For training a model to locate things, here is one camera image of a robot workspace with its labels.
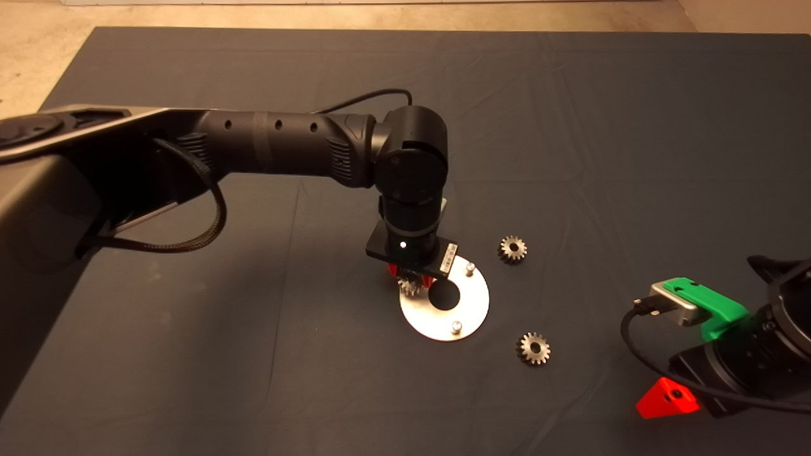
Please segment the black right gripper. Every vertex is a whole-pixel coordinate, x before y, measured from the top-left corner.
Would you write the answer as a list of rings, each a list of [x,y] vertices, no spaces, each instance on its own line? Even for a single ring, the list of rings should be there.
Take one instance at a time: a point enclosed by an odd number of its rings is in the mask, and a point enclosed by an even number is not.
[[[809,391],[809,334],[782,311],[761,308],[715,341],[682,350],[670,370],[701,386],[725,393],[786,400]],[[698,412],[692,391],[661,376],[637,402],[643,419]]]

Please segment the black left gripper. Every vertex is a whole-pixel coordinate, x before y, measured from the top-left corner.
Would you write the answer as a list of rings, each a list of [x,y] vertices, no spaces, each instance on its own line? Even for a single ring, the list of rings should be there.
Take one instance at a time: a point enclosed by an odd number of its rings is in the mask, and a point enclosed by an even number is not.
[[[388,263],[389,274],[423,276],[423,288],[430,288],[435,278],[449,277],[459,246],[446,237],[428,233],[425,236],[401,236],[379,220],[368,239],[368,257]]]

